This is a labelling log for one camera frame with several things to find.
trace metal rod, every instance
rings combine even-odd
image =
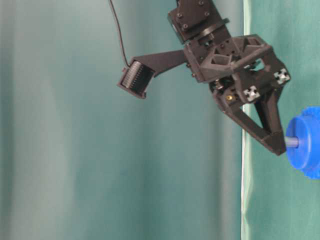
[[[297,148],[299,147],[299,139],[297,137],[285,137],[285,145],[288,148]]]

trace green fabric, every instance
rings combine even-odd
[[[242,3],[217,0],[242,34]],[[115,0],[129,57],[181,49],[176,0]],[[241,129],[180,66],[140,100],[107,0],[0,0],[0,239],[234,240]]]
[[[245,6],[250,32],[273,45],[291,73],[279,101],[286,129],[304,108],[320,105],[320,2],[246,0]],[[242,239],[319,239],[320,182],[291,167],[285,154],[277,157],[246,140]]]

